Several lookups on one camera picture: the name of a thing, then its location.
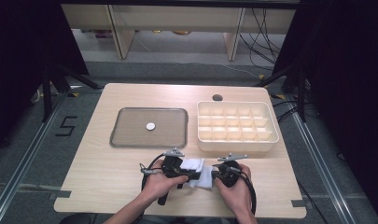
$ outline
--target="person's left hand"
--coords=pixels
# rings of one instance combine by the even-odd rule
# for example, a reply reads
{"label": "person's left hand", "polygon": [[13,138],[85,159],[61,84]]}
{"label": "person's left hand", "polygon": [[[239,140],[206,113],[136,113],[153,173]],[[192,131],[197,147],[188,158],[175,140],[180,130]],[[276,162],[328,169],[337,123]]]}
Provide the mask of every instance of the person's left hand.
{"label": "person's left hand", "polygon": [[156,161],[152,169],[160,170],[159,174],[149,175],[145,187],[142,190],[143,194],[146,194],[148,198],[152,201],[156,201],[158,198],[164,196],[168,191],[178,184],[184,184],[189,178],[185,175],[181,175],[174,178],[168,178],[162,173],[162,162],[163,160]]}

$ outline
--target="hand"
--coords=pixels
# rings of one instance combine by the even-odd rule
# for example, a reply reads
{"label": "hand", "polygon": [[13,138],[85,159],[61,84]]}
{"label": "hand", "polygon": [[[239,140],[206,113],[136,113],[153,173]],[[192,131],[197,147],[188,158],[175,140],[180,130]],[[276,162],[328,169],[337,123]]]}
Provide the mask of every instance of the hand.
{"label": "hand", "polygon": [[[249,167],[239,164],[242,172],[251,178]],[[220,179],[215,180],[216,186],[220,190],[224,203],[232,210],[240,223],[257,223],[254,215],[251,212],[252,200],[249,188],[243,179],[239,178],[238,181],[230,188],[224,186]]]}
{"label": "hand", "polygon": [[149,175],[145,187],[143,188],[141,194],[146,194],[146,196],[154,202],[158,198],[164,196],[168,191],[178,184],[184,184],[189,180],[185,175],[181,175],[174,178],[168,178],[162,173],[162,162],[163,160],[156,161],[152,169],[160,170],[159,174]]}

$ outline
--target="white egg tray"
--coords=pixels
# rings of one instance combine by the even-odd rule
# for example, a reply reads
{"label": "white egg tray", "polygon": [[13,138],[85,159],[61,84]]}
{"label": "white egg tray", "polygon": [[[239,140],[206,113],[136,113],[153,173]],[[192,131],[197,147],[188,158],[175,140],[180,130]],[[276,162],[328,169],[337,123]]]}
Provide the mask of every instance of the white egg tray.
{"label": "white egg tray", "polygon": [[279,140],[263,102],[199,102],[198,145],[202,151],[266,152]]}

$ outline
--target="wooden table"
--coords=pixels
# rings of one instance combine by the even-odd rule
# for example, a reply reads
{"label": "wooden table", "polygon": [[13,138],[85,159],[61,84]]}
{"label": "wooden table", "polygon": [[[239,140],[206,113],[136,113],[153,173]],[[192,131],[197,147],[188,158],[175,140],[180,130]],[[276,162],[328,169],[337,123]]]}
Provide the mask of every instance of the wooden table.
{"label": "wooden table", "polygon": [[[225,153],[200,151],[197,146],[197,104],[212,101],[215,94],[226,102],[265,102],[275,114],[263,88],[108,84],[96,106],[72,162],[62,190],[71,191],[69,198],[57,198],[58,212],[116,213],[139,192],[143,175],[139,163],[149,165],[162,149],[115,148],[110,146],[110,134],[117,114],[123,107],[175,107],[189,114],[188,143],[182,148],[186,158],[205,158],[205,165],[218,164]],[[257,217],[303,218],[305,207],[294,207],[292,201],[301,201],[301,193],[287,154],[279,126],[280,139],[267,153],[249,154],[241,160],[250,167],[258,197]],[[216,187],[212,190],[172,189],[166,205],[152,204],[147,215],[177,217],[233,217]]]}

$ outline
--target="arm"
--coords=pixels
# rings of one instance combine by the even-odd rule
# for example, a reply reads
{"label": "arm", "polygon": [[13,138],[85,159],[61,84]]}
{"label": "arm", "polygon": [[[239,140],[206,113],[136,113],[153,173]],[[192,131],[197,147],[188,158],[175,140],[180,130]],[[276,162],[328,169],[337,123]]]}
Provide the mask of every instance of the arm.
{"label": "arm", "polygon": [[[154,163],[152,169],[160,169],[162,160]],[[143,190],[130,203],[121,208],[105,224],[131,224],[133,223],[154,201],[165,195],[170,188],[183,184],[188,180],[187,176],[168,178],[164,174],[150,175]]]}
{"label": "arm", "polygon": [[[250,178],[249,167],[240,164],[242,172]],[[251,212],[252,201],[250,191],[243,179],[239,178],[234,186],[227,188],[220,179],[215,180],[216,186],[220,190],[224,203],[235,214],[239,223],[257,224],[255,215]]]}

